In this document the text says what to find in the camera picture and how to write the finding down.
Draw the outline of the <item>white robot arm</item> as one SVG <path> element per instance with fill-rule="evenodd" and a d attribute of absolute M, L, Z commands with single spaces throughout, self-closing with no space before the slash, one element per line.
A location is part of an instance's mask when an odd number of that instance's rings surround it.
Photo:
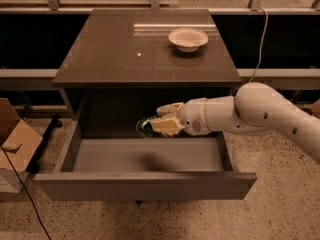
<path fill-rule="evenodd" d="M 259 135 L 275 131 L 320 163 L 320 119 L 304 112 L 273 88 L 251 82 L 234 96 L 198 98 L 157 109 L 152 130 L 168 136 L 225 131 Z"/>

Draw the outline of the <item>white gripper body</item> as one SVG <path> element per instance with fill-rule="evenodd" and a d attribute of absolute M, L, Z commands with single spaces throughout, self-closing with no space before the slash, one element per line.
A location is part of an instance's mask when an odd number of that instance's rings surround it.
<path fill-rule="evenodd" d="M 178 118 L 184 126 L 184 131 L 191 136 L 210 133 L 205 116 L 206 101 L 206 98 L 189 100 L 178 112 Z"/>

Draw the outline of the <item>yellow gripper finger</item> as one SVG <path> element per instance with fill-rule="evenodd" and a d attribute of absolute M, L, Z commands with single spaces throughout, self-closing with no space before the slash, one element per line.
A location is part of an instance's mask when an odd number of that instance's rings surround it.
<path fill-rule="evenodd" d="M 184 106 L 183 102 L 171 103 L 157 108 L 156 112 L 159 116 L 167 116 L 170 114 L 177 114 L 178 111 Z"/>
<path fill-rule="evenodd" d="M 164 136 L 174 136 L 179 134 L 185 126 L 174 115 L 154 118 L 150 120 L 152 130 Z"/>

